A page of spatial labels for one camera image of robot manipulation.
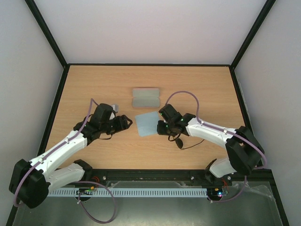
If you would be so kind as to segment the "light blue cleaning cloth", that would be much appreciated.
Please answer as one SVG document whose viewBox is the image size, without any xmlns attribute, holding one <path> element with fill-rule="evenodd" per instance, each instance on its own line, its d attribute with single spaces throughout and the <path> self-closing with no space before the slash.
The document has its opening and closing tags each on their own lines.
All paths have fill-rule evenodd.
<svg viewBox="0 0 301 226">
<path fill-rule="evenodd" d="M 138 134 L 141 137 L 157 134 L 157 124 L 159 121 L 158 112 L 150 112 L 135 116 Z"/>
</svg>

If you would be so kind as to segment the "pink glasses case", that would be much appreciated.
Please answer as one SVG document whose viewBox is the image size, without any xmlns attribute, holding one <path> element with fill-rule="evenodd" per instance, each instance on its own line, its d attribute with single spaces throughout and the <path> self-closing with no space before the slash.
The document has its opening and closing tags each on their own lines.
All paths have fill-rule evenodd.
<svg viewBox="0 0 301 226">
<path fill-rule="evenodd" d="M 135 108 L 158 108 L 160 107 L 159 88 L 133 88 L 132 106 Z"/>
</svg>

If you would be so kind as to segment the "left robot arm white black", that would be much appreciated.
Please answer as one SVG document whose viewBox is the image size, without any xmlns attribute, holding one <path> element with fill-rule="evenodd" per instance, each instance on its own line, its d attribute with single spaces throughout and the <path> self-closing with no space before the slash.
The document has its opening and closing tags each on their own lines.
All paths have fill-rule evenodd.
<svg viewBox="0 0 301 226">
<path fill-rule="evenodd" d="M 18 207 L 22 202 L 31 209 L 35 208 L 49 193 L 88 176 L 91 167 L 82 160 L 62 169 L 59 166 L 79 150 L 100 139 L 102 134 L 112 137 L 130 128 L 133 121 L 126 115 L 117 116 L 117 112 L 118 105 L 101 103 L 48 151 L 30 161 L 18 161 L 9 184 L 9 190 L 14 194 L 14 206 Z"/>
</svg>

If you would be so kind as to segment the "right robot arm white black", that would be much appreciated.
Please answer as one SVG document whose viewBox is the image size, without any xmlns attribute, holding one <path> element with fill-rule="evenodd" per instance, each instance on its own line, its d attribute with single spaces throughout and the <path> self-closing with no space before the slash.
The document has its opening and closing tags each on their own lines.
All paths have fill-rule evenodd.
<svg viewBox="0 0 301 226">
<path fill-rule="evenodd" d="M 211 185 L 232 173 L 249 176 L 263 159 L 264 151 L 247 127 L 221 127 L 190 113 L 181 115 L 170 104 L 161 108 L 159 114 L 163 119 L 158 121 L 157 133 L 167 136 L 178 148 L 183 148 L 180 136 L 185 135 L 207 140 L 226 150 L 226 158 L 212 160 L 205 169 L 204 179 Z"/>
</svg>

